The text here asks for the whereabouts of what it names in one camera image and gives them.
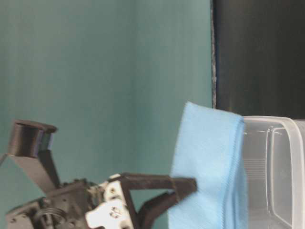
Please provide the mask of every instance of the transparent container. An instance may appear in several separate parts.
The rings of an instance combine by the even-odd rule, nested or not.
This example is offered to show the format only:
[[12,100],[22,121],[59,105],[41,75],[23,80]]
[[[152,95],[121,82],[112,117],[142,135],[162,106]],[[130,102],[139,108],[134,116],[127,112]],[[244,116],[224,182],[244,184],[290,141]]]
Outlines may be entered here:
[[249,229],[305,229],[305,121],[244,117]]

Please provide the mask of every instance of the folded blue towel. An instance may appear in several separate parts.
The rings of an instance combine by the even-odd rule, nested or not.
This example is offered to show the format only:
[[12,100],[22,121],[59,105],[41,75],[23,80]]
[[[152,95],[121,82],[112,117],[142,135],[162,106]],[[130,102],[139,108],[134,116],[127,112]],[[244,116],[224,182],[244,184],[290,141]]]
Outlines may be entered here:
[[198,190],[169,210],[169,229],[247,228],[243,134],[241,116],[187,103],[171,175]]

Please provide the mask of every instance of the teal wall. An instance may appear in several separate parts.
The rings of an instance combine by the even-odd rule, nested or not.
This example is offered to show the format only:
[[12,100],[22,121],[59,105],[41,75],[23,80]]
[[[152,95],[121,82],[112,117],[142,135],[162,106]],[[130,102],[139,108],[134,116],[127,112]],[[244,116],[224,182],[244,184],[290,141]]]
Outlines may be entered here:
[[[210,1],[137,0],[136,7],[138,167],[168,174],[184,104],[212,105]],[[167,228],[166,216],[155,228]]]
[[[62,181],[135,171],[134,1],[0,2],[0,152],[13,118],[30,119],[59,128],[52,149]],[[10,160],[0,181],[5,228],[6,211],[42,193]]]
[[[208,0],[0,1],[0,152],[12,120],[31,119],[59,128],[62,181],[168,173],[184,103],[211,106],[209,10]],[[42,193],[10,160],[0,181],[5,228],[7,210]],[[163,217],[155,228],[166,227]]]

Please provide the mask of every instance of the dark background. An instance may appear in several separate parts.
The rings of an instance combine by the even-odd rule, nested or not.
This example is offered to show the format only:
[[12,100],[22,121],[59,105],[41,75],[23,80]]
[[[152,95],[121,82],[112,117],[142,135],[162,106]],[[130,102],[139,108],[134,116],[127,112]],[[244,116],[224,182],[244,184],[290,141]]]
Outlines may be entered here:
[[213,2],[216,107],[305,118],[305,2]]

